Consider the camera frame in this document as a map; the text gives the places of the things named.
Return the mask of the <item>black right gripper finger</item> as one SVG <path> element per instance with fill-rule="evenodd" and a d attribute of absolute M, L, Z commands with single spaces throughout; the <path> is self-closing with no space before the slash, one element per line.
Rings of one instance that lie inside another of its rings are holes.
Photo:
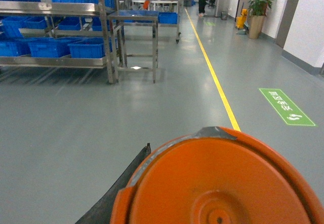
<path fill-rule="evenodd" d="M 127 185 L 135 170 L 149 154 L 151 154 L 150 143 L 140 150 L 110 189 L 76 223 L 110 223 L 113 205 L 119 190 Z"/>

